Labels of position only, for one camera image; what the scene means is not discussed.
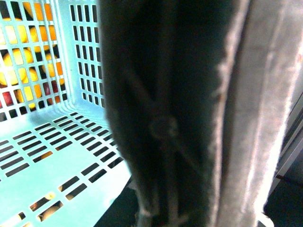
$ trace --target crate bottom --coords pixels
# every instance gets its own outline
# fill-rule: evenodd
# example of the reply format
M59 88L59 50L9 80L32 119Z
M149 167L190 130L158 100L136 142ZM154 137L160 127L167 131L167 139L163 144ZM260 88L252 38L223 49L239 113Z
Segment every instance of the crate bottom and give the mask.
M2 126L0 224L23 212L17 226L94 226L130 178L100 107L60 104ZM49 193L55 198L31 209ZM59 203L48 219L36 220Z

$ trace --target dark floor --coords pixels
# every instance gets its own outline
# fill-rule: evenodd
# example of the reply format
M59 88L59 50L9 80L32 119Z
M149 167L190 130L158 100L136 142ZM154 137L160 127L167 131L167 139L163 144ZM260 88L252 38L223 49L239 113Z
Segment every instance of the dark floor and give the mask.
M303 152L285 176L297 184L281 181L264 211L275 227L303 227ZM125 187L95 227L131 227L135 225L137 211L135 190Z
M275 227L303 227L303 152L285 177L292 183L281 180L268 198L264 211Z
M131 227L137 211L135 190L125 187L94 227Z

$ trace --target red fruit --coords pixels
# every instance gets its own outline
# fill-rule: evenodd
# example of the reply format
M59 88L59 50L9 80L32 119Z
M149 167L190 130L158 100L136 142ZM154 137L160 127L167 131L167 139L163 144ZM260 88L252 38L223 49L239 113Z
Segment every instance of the red fruit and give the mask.
M4 101L5 101L7 106L14 104L13 99L11 98L9 91L4 92L3 97L4 97Z
M57 93L58 92L58 86L57 86L57 82L55 80L52 81L52 87L53 87L53 92Z
M49 89L48 83L43 83L43 88L46 96L51 94L51 90Z

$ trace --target yellow fruit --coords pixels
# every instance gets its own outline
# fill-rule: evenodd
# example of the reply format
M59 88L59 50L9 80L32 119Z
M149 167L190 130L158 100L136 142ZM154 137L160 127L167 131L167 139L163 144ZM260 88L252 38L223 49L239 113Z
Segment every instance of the yellow fruit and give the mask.
M34 62L33 55L28 49L24 49L24 54L25 54L25 59L27 61L26 63ZM13 56L14 56L15 63L17 65L22 65L24 63L22 55L21 55L21 51L19 49L14 49L13 50ZM8 67L13 66L13 62L12 62L12 59L11 59L9 53L7 53L3 57L3 61L4 61L5 66L8 66ZM10 78L10 83L12 85L18 84L16 72L14 70L9 70L8 74L9 74L9 78ZM19 69L19 75L20 75L21 80L25 80L26 76L27 76L26 70L25 69ZM7 86L7 82L5 80L3 72L0 72L0 84Z
M11 19L9 17L6 17L3 19L4 21L11 21ZM25 30L25 26L24 25L18 25L17 26L18 32L19 32L19 36L20 36L20 40L23 43L28 43L28 39L27 39L27 32ZM10 44L17 44L17 35L18 33L15 32L15 29L12 25L6 25L5 26L5 30L6 30L6 34L9 38L9 42ZM0 44L5 44L5 40L3 37L3 34L0 33Z
M41 156L41 159L45 159L48 156L51 156L53 153L51 151L46 152L44 155Z
M52 41L57 40L55 27L53 25L50 25L48 26L48 28L49 28L49 33L51 35L51 40Z
M73 197L72 195L67 195L66 198L67 198L68 200L72 200L74 197Z
M32 223L30 223L30 222L28 222L25 226L23 226L23 227L34 227L33 225L32 225Z
M1 225L1 227L13 227L16 224L18 224L21 220L22 220L22 218L20 217L20 215L15 215L15 216L11 217L9 220L7 220L6 222L4 222Z
M32 27L29 30L29 32L30 32L30 36L32 38L32 41L33 42L38 42L39 41L39 36L38 36L37 30L36 30L36 27ZM47 32L46 32L45 26L39 26L39 32L40 32L42 41L46 42L48 40L48 38L47 38ZM50 32L51 40L56 40L57 39L56 38L56 32L55 32L55 29L54 29L53 25L49 26L49 32ZM49 48L50 48L49 45L43 46L43 49L45 51L49 50ZM41 52L40 46L35 46L34 51L35 52Z
M46 196L45 196L45 198L47 199L47 200L52 200L53 198L55 198L56 197L56 195L55 195L55 193L53 193L53 192L50 192L50 193L48 193Z
M30 6L29 2L23 2L23 7L26 9L26 11L28 12L28 14L34 19L34 17L33 17L33 11L31 9L31 6ZM35 8L37 20L42 21L43 20L43 13L42 13L41 4L40 3L34 3L34 8ZM46 17L47 18L50 17L48 14L52 14L52 12L49 11L49 10L46 11Z
M59 83L60 83L60 85L63 85L63 84L65 83L64 79L61 78L61 79L59 80Z
M51 60L52 59L52 56L50 53L48 53L46 56L45 56L46 60ZM61 66L61 62L57 62L56 63L56 66L57 66L57 73L58 75L62 75L63 74L63 71L62 71L62 66ZM56 74L55 74L55 69L54 69L54 66L53 66L53 63L49 63L47 64L47 67L48 67L48 72L49 72L49 76L50 77L54 77Z
M24 49L24 54L25 54L25 59L26 59L25 63L33 63L34 62L33 55L28 49ZM14 55L16 65L24 64L23 58L22 58L22 55L21 55L21 51L19 49L14 49L13 50L13 55ZM4 61L5 66L13 66L13 62L11 60L11 57L10 57L9 53L7 53L3 57L3 61Z
M50 4L44 4L44 8L45 8L45 13L46 13L47 20L53 20L51 5Z
M17 79L15 71L14 70L9 70L8 74L9 74L9 79L10 79L11 85L18 84L18 79ZM7 82L6 82L6 80L5 80L3 72L0 72L0 84L2 84L4 86L8 85Z
M50 207L49 209L47 209L46 211L44 211L44 214L42 216L42 221L44 221L49 216L51 216L52 214L54 214L58 209L59 209L59 207L53 206L53 207Z
M42 91L41 91L40 85L39 84L34 85L34 89L35 89L36 97L40 98L42 96ZM32 90L31 90L30 87L25 87L24 88L24 93L25 93L25 96L27 98L27 101L31 101L31 100L34 99L33 93L32 93ZM20 89L17 91L17 99L21 103L24 102L24 98L22 96L22 92L21 92ZM30 109L34 109L36 107L35 103L31 103L28 106L29 106Z
M19 70L19 75L22 79L22 83L26 84L28 83L28 77L27 77L27 72L24 68L18 69ZM33 82L38 81L38 75L34 69L29 69L29 75L32 79Z

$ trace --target plastic crate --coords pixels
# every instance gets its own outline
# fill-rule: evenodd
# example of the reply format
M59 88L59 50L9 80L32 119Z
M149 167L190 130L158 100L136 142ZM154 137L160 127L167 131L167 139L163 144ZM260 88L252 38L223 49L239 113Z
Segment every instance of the plastic crate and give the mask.
M130 177L105 121L98 2L0 11L0 226L94 226Z

